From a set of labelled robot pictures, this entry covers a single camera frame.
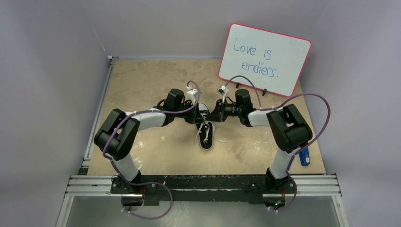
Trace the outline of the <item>whiteboard with pink frame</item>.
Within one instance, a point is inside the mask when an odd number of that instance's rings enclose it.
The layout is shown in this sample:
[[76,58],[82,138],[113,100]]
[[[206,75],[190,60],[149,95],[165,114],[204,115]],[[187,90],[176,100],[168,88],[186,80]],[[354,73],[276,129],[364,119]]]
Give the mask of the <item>whiteboard with pink frame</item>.
[[312,48],[305,38],[232,24],[218,76],[289,97]]

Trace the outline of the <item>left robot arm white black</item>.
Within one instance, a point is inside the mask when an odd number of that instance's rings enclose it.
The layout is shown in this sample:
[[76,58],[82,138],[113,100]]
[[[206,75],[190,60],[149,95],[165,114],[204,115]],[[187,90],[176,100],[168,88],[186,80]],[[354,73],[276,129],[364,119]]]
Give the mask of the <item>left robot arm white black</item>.
[[105,158],[124,179],[122,186],[128,193],[136,193],[141,187],[141,173],[135,166],[130,151],[139,131],[164,127],[176,118],[196,124],[203,121],[198,110],[200,91],[194,88],[184,93],[171,89],[167,98],[157,106],[144,111],[124,112],[113,109],[94,137]]

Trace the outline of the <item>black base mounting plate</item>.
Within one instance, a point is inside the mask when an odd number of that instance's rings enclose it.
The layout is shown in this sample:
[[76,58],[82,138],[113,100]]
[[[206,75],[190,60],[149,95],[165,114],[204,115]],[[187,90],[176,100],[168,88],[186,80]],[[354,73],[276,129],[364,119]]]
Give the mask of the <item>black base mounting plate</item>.
[[136,183],[111,178],[111,194],[144,196],[144,204],[161,201],[247,202],[283,207],[296,192],[293,179],[273,183],[266,175],[142,175]]

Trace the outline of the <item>black white canvas sneaker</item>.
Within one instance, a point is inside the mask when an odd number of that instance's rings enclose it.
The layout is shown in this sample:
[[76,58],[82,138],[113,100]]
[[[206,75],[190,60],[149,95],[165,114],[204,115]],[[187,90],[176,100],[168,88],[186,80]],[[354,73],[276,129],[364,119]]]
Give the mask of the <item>black white canvas sneaker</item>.
[[203,123],[196,124],[197,126],[197,136],[199,139],[199,145],[203,150],[210,150],[213,146],[214,137],[214,126],[213,123],[206,120],[206,117],[210,113],[210,109],[204,103],[199,103],[199,111],[204,119]]

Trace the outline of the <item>white shoelace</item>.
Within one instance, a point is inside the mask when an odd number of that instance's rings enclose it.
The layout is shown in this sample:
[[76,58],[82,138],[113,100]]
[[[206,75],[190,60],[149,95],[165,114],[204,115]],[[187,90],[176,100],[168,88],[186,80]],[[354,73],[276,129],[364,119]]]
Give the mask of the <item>white shoelace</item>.
[[221,143],[227,143],[224,140],[217,139],[217,137],[215,136],[215,130],[216,130],[216,127],[213,122],[206,121],[205,123],[201,123],[199,125],[198,131],[196,133],[195,141],[197,139],[200,139],[200,141],[202,141],[202,142],[209,141],[209,135],[211,135],[212,140],[215,140],[215,141],[221,142]]

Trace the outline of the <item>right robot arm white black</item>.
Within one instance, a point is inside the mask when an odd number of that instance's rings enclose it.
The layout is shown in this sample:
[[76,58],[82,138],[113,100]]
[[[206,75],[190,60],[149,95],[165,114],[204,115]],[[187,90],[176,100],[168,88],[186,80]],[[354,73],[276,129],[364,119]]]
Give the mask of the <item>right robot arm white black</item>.
[[270,192],[278,192],[289,180],[288,167],[296,151],[305,147],[313,134],[297,107],[293,104],[278,110],[257,110],[246,89],[235,92],[235,102],[223,99],[216,102],[214,110],[207,114],[209,122],[224,122],[227,117],[238,117],[246,127],[268,126],[278,150],[265,175],[265,185]]

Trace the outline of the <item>blue black stapler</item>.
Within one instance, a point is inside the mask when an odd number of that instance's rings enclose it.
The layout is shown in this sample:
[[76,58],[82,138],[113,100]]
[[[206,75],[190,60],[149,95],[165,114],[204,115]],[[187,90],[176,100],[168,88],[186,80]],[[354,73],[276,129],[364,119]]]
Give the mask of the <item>blue black stapler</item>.
[[299,159],[301,166],[309,166],[310,165],[310,154],[309,149],[305,148],[301,152],[299,152]]

